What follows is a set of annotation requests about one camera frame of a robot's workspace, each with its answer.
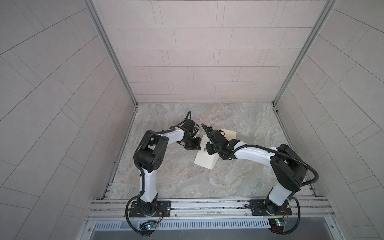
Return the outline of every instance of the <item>robotic arm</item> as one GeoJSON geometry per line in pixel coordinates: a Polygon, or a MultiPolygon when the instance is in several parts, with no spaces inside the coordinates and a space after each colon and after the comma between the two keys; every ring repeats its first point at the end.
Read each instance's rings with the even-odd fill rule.
{"type": "MultiPolygon", "coordinates": [[[[287,199],[297,199],[293,195],[300,191],[301,186],[314,183],[318,180],[318,173],[308,164],[303,162],[297,154],[287,145],[281,144],[276,148],[266,148],[258,145],[249,145],[236,139],[228,141],[220,131],[212,129],[202,124],[210,142],[206,144],[209,155],[218,153],[223,160],[228,159],[248,159],[266,166],[272,167],[278,182],[269,192],[262,206],[250,206],[257,210],[265,210],[270,215],[278,215],[287,199]],[[314,174],[312,180],[303,183],[307,170],[314,174]]],[[[155,214],[157,208],[156,174],[157,169],[163,162],[164,154],[168,145],[177,142],[187,150],[201,150],[199,137],[195,137],[199,131],[199,126],[191,120],[189,111],[185,119],[169,130],[154,132],[148,130],[134,153],[135,166],[140,170],[141,191],[140,194],[131,198],[126,205],[126,219],[129,226],[137,233],[145,236],[153,233],[150,228],[138,230],[132,226],[128,218],[128,205],[136,199],[136,210],[147,217],[155,214]]],[[[288,234],[297,227],[298,221],[293,229],[279,234],[288,234]]]]}

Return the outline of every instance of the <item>gray marble surface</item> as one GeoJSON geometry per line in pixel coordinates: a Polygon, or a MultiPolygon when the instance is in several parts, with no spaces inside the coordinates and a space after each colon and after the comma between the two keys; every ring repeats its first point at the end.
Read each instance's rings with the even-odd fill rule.
{"type": "MultiPolygon", "coordinates": [[[[139,170],[133,153],[144,133],[160,131],[181,122],[188,111],[192,120],[214,129],[237,132],[237,139],[249,144],[278,147],[287,144],[286,137],[270,103],[205,103],[139,105],[109,199],[129,199],[140,191],[139,170]]],[[[202,137],[200,128],[197,136],[202,137]]],[[[178,144],[167,147],[157,173],[159,198],[267,196],[276,183],[271,168],[249,160],[219,158],[214,169],[194,164],[197,151],[185,150],[178,144]]],[[[300,194],[309,195],[309,188],[300,194]]]]}

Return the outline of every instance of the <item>tiled wall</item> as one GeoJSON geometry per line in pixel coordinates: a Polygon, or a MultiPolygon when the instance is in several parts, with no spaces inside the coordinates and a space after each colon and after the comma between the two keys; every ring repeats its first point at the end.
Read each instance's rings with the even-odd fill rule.
{"type": "Polygon", "coordinates": [[[339,0],[277,104],[349,239],[384,239],[384,1],[339,0]]]}
{"type": "Polygon", "coordinates": [[[81,0],[1,1],[0,239],[71,239],[133,107],[81,0]]]}
{"type": "Polygon", "coordinates": [[[145,102],[272,101],[325,1],[93,0],[145,102]]]}

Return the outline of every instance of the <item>black mounting plate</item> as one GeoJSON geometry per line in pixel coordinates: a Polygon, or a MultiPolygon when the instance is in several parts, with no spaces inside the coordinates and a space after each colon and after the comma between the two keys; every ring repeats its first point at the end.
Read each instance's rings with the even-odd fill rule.
{"type": "MultiPolygon", "coordinates": [[[[156,207],[163,210],[164,216],[163,217],[169,217],[170,216],[170,201],[157,201],[156,207]]],[[[129,212],[129,217],[147,217],[141,212],[139,212],[139,207],[137,206],[137,201],[132,202],[131,209],[132,212],[129,212]]],[[[155,214],[151,217],[160,217],[159,211],[156,211],[155,214]]]]}
{"type": "MultiPolygon", "coordinates": [[[[249,200],[249,205],[251,207],[257,208],[265,208],[263,199],[251,199],[249,200]]],[[[285,200],[283,203],[283,208],[281,209],[281,215],[283,214],[283,210],[285,211],[285,215],[292,215],[291,207],[289,206],[288,200],[285,200]]],[[[274,216],[269,214],[266,210],[257,210],[255,208],[251,208],[252,216],[274,216]]]]}

